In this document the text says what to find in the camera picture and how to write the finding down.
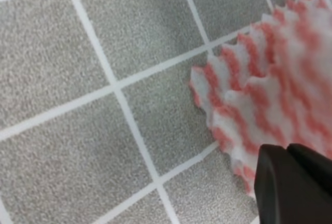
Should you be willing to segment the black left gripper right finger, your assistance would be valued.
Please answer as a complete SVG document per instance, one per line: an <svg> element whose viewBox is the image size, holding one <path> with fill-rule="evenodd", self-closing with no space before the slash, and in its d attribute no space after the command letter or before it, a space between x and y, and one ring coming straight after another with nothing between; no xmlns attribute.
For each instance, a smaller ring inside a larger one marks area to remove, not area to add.
<svg viewBox="0 0 332 224"><path fill-rule="evenodd" d="M290 144L287 151L331 197L331 159L301 144Z"/></svg>

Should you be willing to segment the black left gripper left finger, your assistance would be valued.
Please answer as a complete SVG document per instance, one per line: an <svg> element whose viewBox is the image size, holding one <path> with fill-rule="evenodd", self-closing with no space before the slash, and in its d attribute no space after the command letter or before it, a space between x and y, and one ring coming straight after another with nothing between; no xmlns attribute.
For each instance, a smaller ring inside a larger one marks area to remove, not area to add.
<svg viewBox="0 0 332 224"><path fill-rule="evenodd" d="M331 223L331 197L287 148L260 147L254 192L260 223Z"/></svg>

